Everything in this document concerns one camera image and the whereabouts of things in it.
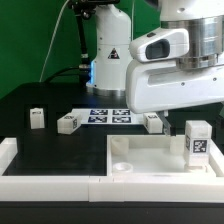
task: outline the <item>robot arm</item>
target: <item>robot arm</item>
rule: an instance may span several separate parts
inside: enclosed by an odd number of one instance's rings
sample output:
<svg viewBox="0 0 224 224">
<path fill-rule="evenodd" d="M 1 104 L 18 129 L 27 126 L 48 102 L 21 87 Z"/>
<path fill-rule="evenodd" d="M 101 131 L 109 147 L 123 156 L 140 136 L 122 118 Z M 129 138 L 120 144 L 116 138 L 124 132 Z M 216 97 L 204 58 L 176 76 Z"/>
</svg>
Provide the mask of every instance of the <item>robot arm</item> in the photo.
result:
<svg viewBox="0 0 224 224">
<path fill-rule="evenodd" d="M 126 78 L 135 113 L 224 101 L 223 0 L 147 0 L 161 27 L 134 40 Z"/>
</svg>

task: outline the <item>white plastic part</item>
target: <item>white plastic part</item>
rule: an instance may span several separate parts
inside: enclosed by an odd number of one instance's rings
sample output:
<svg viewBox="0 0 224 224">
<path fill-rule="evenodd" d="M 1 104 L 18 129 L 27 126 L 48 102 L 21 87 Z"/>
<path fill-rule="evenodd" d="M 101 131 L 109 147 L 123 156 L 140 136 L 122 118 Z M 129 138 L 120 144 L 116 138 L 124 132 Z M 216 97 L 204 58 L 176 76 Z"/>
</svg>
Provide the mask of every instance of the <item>white plastic part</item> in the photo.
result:
<svg viewBox="0 0 224 224">
<path fill-rule="evenodd" d="M 130 163 L 115 163 L 113 165 L 113 172 L 115 173 L 131 173 L 133 172 L 133 166 Z"/>
<path fill-rule="evenodd" d="M 223 0 L 160 0 L 161 21 L 182 21 L 224 15 Z"/>
<path fill-rule="evenodd" d="M 119 177 L 90 177 L 89 201 L 124 201 L 124 183 Z"/>
<path fill-rule="evenodd" d="M 0 144 L 0 176 L 17 154 L 17 142 L 15 138 L 6 138 Z"/>
<path fill-rule="evenodd" d="M 206 138 L 212 137 L 212 126 L 206 121 L 186 121 L 185 135 L 189 138 Z"/>
<path fill-rule="evenodd" d="M 111 152 L 114 155 L 126 155 L 129 151 L 129 139 L 115 136 L 111 139 Z"/>
<path fill-rule="evenodd" d="M 72 134 L 81 126 L 81 115 L 77 113 L 68 113 L 57 121 L 58 133 Z"/>
<path fill-rule="evenodd" d="M 212 127 L 206 121 L 187 121 L 184 158 L 187 166 L 209 164 Z"/>
<path fill-rule="evenodd" d="M 143 121 L 144 126 L 149 134 L 161 134 L 163 132 L 163 122 L 160 120 L 156 113 L 143 114 Z"/>
<path fill-rule="evenodd" d="M 102 91 L 124 91 L 126 69 L 132 60 L 131 20 L 114 5 L 100 6 L 96 8 L 96 27 L 97 56 L 87 86 Z"/>
<path fill-rule="evenodd" d="M 184 170 L 189 173 L 206 173 L 206 166 L 184 166 Z"/>
<path fill-rule="evenodd" d="M 133 60 L 127 69 L 127 105 L 134 113 L 147 113 L 222 102 L 223 72 L 224 65 L 181 71 L 173 60 Z"/>
<path fill-rule="evenodd" d="M 43 108 L 34 108 L 30 110 L 31 129 L 45 128 Z"/>
<path fill-rule="evenodd" d="M 153 34 L 152 37 L 144 35 L 131 42 L 130 53 L 134 59 L 139 62 L 167 60 L 183 56 L 189 51 L 189 35 L 186 29 L 158 28 L 153 31 Z M 159 40 L 166 40 L 169 43 L 169 55 L 166 58 L 148 59 L 146 48 Z"/>
<path fill-rule="evenodd" d="M 141 160 L 145 150 L 161 148 L 169 152 L 169 136 L 126 136 Z M 10 146 L 16 152 L 16 140 L 5 139 L 0 151 Z M 160 161 L 160 156 L 152 158 Z M 110 177 L 74 176 L 2 176 L 0 201 L 145 201 L 145 202 L 224 202 L 224 156 L 211 141 L 210 164 L 202 173 L 127 173 Z"/>
</svg>

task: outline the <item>white box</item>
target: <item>white box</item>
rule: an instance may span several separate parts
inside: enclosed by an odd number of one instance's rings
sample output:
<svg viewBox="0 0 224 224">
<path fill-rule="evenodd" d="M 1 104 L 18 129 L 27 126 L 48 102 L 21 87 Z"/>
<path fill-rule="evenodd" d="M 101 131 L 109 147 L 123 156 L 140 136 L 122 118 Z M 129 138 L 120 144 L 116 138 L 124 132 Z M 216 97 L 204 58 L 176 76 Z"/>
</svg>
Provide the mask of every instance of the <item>white box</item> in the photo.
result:
<svg viewBox="0 0 224 224">
<path fill-rule="evenodd" d="M 72 134 L 81 126 L 81 115 L 68 113 L 57 121 L 58 133 Z"/>
<path fill-rule="evenodd" d="M 143 122 L 149 134 L 163 132 L 163 122 L 156 113 L 143 114 Z"/>
<path fill-rule="evenodd" d="M 209 164 L 212 127 L 206 121 L 187 121 L 184 159 L 188 166 Z"/>
<path fill-rule="evenodd" d="M 43 108 L 34 108 L 30 110 L 31 129 L 45 128 Z"/>
</svg>

